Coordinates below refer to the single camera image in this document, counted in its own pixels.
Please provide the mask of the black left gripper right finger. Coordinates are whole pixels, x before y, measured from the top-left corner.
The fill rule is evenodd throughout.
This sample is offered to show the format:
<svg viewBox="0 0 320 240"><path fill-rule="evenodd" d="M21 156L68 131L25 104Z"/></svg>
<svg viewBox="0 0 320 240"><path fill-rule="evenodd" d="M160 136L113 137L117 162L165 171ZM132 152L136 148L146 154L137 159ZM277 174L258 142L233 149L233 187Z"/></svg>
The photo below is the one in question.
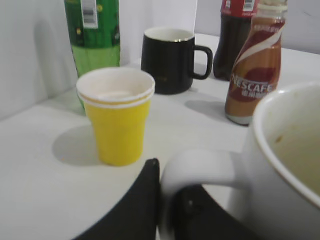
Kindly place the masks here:
<svg viewBox="0 0 320 240"><path fill-rule="evenodd" d="M176 240L254 239L254 233L227 213L201 185L178 192L172 215Z"/></svg>

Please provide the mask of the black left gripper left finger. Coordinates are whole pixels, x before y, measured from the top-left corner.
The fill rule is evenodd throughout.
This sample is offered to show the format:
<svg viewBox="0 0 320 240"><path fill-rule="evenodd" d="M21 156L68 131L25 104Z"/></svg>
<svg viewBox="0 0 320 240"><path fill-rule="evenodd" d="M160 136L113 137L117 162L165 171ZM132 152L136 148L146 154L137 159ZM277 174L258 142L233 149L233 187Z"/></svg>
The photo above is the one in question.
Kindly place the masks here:
<svg viewBox="0 0 320 240"><path fill-rule="evenodd" d="M121 200L77 240L154 240L159 215L160 163L145 161Z"/></svg>

